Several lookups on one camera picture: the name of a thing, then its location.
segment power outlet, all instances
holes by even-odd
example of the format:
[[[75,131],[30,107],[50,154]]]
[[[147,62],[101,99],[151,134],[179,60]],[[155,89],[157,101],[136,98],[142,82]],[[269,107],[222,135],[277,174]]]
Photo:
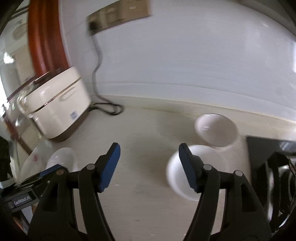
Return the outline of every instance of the power outlet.
[[[148,16],[148,0],[120,0],[87,17],[89,33],[93,35],[127,21]]]

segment black stove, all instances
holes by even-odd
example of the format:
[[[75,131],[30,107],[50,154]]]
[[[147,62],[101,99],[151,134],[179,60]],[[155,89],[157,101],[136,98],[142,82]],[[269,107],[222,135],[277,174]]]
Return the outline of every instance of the black stove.
[[[247,137],[247,144],[252,187],[276,232],[295,207],[296,142]]]

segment metal screw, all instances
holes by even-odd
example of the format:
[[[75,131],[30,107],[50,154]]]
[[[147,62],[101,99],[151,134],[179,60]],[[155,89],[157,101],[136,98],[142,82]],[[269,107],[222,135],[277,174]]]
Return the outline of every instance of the metal screw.
[[[61,176],[61,175],[64,174],[64,170],[61,170],[61,169],[60,170],[57,170],[56,174],[59,175],[59,176]]]
[[[86,166],[86,168],[87,168],[88,170],[92,170],[92,169],[95,168],[95,165],[94,165],[94,164],[88,164],[88,165]]]
[[[212,169],[212,166],[210,164],[204,164],[203,168],[207,171]]]
[[[242,177],[242,171],[240,171],[240,170],[236,170],[234,173],[235,173],[237,176]]]

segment blue gripper pad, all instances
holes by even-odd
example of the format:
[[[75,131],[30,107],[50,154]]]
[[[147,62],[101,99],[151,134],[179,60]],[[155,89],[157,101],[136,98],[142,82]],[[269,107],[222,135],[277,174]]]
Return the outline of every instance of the blue gripper pad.
[[[118,143],[113,143],[106,155],[103,156],[105,166],[100,171],[99,190],[103,192],[110,184],[111,178],[120,158],[120,146]]]
[[[197,178],[200,178],[202,174],[201,167],[203,166],[201,159],[198,156],[192,155],[186,143],[179,145],[179,158],[181,160],[189,186],[193,188],[195,192],[197,192],[198,185],[196,180]]]

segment wooden door frame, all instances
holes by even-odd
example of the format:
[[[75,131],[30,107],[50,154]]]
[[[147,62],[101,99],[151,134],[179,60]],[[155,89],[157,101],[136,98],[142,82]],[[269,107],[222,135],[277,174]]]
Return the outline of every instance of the wooden door frame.
[[[69,67],[59,24],[59,0],[30,0],[28,41],[36,76]]]

